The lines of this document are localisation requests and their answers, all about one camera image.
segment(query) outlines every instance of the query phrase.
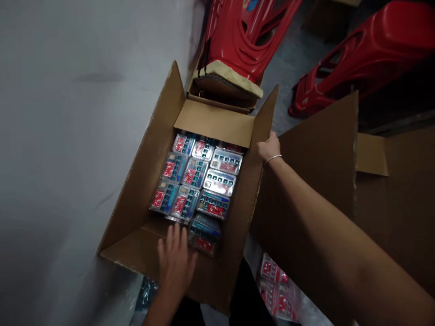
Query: bracelet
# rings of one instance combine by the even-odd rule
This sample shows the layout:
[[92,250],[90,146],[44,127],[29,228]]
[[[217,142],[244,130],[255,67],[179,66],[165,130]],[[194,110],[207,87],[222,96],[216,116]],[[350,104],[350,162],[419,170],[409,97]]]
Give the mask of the bracelet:
[[263,163],[263,166],[265,166],[265,165],[267,164],[267,162],[269,162],[271,159],[274,159],[274,158],[277,158],[277,157],[282,157],[282,155],[275,155],[275,156],[272,156],[270,159],[268,159],[267,161],[265,161],[265,162]]

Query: red plastic stool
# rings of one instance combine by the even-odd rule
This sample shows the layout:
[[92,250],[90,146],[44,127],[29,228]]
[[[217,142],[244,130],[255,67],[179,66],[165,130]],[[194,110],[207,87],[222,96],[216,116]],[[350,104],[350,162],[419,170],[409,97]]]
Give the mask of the red plastic stool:
[[291,116],[313,115],[359,90],[378,90],[435,50],[435,9],[392,1],[367,19],[293,87]]
[[[207,71],[207,64],[220,60],[257,83],[301,2],[287,0],[274,8],[275,0],[213,0],[200,68],[205,67]],[[273,35],[263,40],[267,34]]]

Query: gray wall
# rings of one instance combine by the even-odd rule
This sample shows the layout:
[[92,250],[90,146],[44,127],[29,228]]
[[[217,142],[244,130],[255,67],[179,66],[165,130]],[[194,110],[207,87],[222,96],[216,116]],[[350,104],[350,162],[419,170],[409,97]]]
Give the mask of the gray wall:
[[140,278],[95,253],[200,0],[0,3],[0,324],[128,325]]

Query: cardboard sheet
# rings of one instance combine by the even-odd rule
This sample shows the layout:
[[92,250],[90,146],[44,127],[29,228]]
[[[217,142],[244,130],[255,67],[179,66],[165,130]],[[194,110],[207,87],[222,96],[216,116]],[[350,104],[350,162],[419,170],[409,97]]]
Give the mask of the cardboard sheet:
[[174,127],[249,148],[254,117],[186,100]]

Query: clear plastic packaging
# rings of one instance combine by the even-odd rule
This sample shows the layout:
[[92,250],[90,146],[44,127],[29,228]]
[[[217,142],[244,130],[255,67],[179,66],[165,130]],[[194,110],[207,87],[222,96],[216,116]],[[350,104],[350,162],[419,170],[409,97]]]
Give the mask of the clear plastic packaging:
[[236,177],[214,169],[208,169],[204,179],[204,189],[231,197],[236,184]]
[[298,321],[290,302],[290,294],[287,287],[261,279],[260,294],[267,310],[269,310],[272,316],[287,321]]
[[243,156],[216,149],[213,153],[210,167],[216,170],[238,175],[242,165]]
[[201,189],[207,168],[208,162],[193,157],[190,158],[181,183],[198,190]]
[[199,194],[199,201],[196,209],[199,212],[216,217],[220,220],[225,220],[229,206],[229,197],[203,189]]
[[186,170],[188,157],[183,154],[169,152],[163,166],[162,179],[180,183]]
[[198,196],[199,190],[183,185],[179,186],[170,215],[181,220],[182,224],[189,224],[195,213]]
[[221,228],[216,219],[197,213],[189,227],[189,243],[192,247],[213,257],[221,237]]
[[245,152],[242,147],[230,143],[226,143],[223,141],[219,141],[218,144],[216,145],[216,148],[223,149],[227,152],[233,152],[240,155],[243,155]]
[[166,180],[159,180],[151,200],[150,209],[163,214],[169,214],[178,192],[178,184]]
[[192,154],[193,146],[195,145],[196,134],[188,131],[181,131],[174,141],[172,151],[177,154],[184,154],[190,156]]
[[264,253],[263,263],[261,264],[261,277],[276,284],[289,285],[289,277],[272,258]]
[[213,138],[200,136],[193,147],[192,157],[210,162],[215,143]]

